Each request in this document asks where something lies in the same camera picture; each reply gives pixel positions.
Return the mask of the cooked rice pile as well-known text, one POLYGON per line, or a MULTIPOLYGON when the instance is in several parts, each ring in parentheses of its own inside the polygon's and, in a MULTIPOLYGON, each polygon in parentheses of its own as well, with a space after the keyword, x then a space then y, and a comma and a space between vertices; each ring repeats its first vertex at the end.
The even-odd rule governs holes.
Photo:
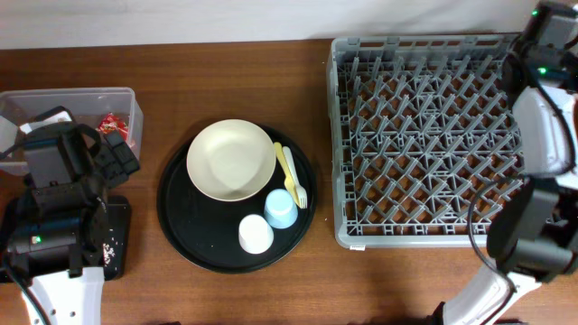
POLYGON ((103 258, 105 266, 117 267, 123 255, 124 239, 122 232, 110 226, 107 228, 103 243, 103 258))

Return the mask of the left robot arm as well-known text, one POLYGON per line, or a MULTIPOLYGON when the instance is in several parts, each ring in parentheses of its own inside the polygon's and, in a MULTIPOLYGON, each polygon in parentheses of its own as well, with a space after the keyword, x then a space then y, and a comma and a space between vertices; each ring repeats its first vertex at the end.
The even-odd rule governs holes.
POLYGON ((139 162, 118 131, 75 122, 12 145, 29 171, 1 222, 1 277, 16 283, 33 324, 99 324, 105 282, 124 272, 132 208, 110 190, 139 162))

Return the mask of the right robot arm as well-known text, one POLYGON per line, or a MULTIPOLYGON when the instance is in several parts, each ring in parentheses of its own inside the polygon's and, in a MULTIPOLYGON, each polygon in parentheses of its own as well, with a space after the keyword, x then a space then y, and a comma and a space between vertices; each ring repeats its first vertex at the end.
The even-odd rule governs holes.
POLYGON ((432 324, 495 324, 515 302, 559 275, 577 270, 577 58, 562 35, 519 37, 504 63, 505 88, 523 137, 526 172, 501 177, 474 195, 467 235, 482 265, 432 324), (488 192, 525 184, 489 228, 474 237, 473 212, 488 192))

